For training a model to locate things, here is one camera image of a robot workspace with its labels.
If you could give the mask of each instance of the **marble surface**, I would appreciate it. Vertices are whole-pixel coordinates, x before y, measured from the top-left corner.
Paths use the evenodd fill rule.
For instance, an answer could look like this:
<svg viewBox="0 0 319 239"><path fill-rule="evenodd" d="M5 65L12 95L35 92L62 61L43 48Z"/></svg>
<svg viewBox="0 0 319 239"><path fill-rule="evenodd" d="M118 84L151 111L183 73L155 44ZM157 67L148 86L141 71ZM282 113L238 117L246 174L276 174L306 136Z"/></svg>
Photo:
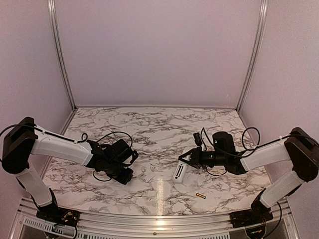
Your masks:
<svg viewBox="0 0 319 239"><path fill-rule="evenodd" d="M188 167L182 184L172 175L177 158L186 148L195 147L193 133L206 128L209 136L227 131L241 148L244 126L236 111L176 108L81 108L66 136L79 139L82 132L97 140L112 131L125 131L134 140L139 158L131 166L134 176L127 185L115 180L99 182L92 169L53 159L44 182L53 189L59 205L75 209L133 215L194 215L247 208L258 193L270 184L265 169L245 175L214 177L201 169ZM121 134L104 142L129 139ZM222 168L210 169L215 174ZM97 174L108 179L104 173Z"/></svg>

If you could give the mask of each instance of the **vertical metal post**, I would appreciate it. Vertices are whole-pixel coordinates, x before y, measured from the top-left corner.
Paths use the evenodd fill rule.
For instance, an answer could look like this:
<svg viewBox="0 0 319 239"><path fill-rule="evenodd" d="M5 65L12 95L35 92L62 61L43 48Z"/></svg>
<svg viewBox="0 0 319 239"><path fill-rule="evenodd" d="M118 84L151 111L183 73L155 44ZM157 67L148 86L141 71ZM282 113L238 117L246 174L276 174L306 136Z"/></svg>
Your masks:
<svg viewBox="0 0 319 239"><path fill-rule="evenodd" d="M259 12L259 19L258 19L255 42L254 42L254 48L250 58L249 67L246 73L244 85L243 85L243 88L237 103L237 107L236 107L236 111L238 113L240 113L243 107L244 101L248 93L248 88L252 80L254 68L256 65L256 60L258 57L258 53L260 50L260 46L261 46L261 42L262 42L264 30L265 30L267 9L268 9L268 0L262 0L260 5L260 12Z"/></svg>
<svg viewBox="0 0 319 239"><path fill-rule="evenodd" d="M51 27L53 32L55 50L57 53L58 62L59 62L59 66L60 66L60 70L62 74L62 80L63 80L63 84L65 87L65 91L66 91L70 106L72 107L72 110L74 111L77 109L77 107L74 102L68 74L67 74L64 59L63 59L62 47L61 47L60 36L58 31L58 23L57 23L56 12L55 12L55 0L48 0L48 7L49 7L49 14L50 14L50 21L51 21Z"/></svg>

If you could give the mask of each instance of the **robotic arm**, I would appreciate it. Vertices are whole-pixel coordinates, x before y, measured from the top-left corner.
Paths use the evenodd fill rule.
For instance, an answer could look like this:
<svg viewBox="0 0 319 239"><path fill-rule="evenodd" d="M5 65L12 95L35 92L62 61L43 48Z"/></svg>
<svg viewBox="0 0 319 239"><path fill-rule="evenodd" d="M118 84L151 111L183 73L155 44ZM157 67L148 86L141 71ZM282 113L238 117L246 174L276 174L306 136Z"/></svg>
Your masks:
<svg viewBox="0 0 319 239"><path fill-rule="evenodd" d="M188 165L204 169L224 166L226 171L239 175L280 161L291 160L293 163L291 171L257 196L251 209L230 214L234 228L272 220L270 207L294 193L304 182L314 180L319 172L319 145L299 127L294 128L286 139L260 146L254 153L236 152L233 138L226 132L213 135L215 151L202 151L199 133L195 133L194 138L197 148L179 157L179 164L173 176L176 183L182 182Z"/></svg>
<svg viewBox="0 0 319 239"><path fill-rule="evenodd" d="M127 184L132 178L133 170L128 166L137 159L138 153L122 139L112 145L100 145L91 140L76 141L37 126L30 117L24 118L18 125L4 138L2 167L15 175L20 185L30 193L38 208L38 218L75 227L79 212L57 205L51 189L28 162L30 154L57 157L97 172L104 171L122 184ZM131 156L130 164L124 164Z"/></svg>

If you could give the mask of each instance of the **white wall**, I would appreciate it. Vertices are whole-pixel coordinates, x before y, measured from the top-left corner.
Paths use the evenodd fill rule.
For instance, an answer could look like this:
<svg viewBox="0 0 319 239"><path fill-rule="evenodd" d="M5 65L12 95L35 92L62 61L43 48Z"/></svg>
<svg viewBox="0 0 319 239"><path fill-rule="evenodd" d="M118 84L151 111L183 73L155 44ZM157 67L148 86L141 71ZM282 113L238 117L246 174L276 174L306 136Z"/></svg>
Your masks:
<svg viewBox="0 0 319 239"><path fill-rule="evenodd" d="M57 63L47 1L0 2L0 130L25 116L60 131L71 113ZM31 162L39 171L46 157ZM0 167L0 235L8 233L23 190Z"/></svg>
<svg viewBox="0 0 319 239"><path fill-rule="evenodd" d="M235 108L260 4L57 0L76 104Z"/></svg>
<svg viewBox="0 0 319 239"><path fill-rule="evenodd" d="M319 3L270 0L265 35L241 112L246 126L261 131L262 142L300 126L319 139ZM276 180L292 165L268 167ZM318 239L319 178L289 198L302 239Z"/></svg>

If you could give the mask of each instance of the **marble tabletop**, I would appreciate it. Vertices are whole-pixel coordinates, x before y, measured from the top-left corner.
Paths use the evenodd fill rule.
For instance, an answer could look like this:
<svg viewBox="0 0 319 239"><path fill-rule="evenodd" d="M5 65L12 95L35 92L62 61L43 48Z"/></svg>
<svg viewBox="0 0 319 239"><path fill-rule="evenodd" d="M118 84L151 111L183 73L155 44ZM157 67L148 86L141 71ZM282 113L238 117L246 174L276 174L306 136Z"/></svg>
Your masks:
<svg viewBox="0 0 319 239"><path fill-rule="evenodd" d="M112 131L129 133L134 140L133 149L139 153L130 167L134 176L127 185L115 180L99 182L92 176L93 169L54 158L44 183L54 191L60 206L93 212L163 216L250 207L258 193L270 184L263 167L244 175L226 173L219 177L188 167L183 183L173 183L178 156L186 148L195 147L192 135L202 127L210 136L221 130L229 132L236 149L243 149L240 139L244 126L234 110L80 108L65 135L79 139L86 132L89 139L97 140ZM115 142L119 138L129 142L122 134L108 137L104 142ZM220 174L223 169L210 171ZM104 173L97 176L108 179Z"/></svg>

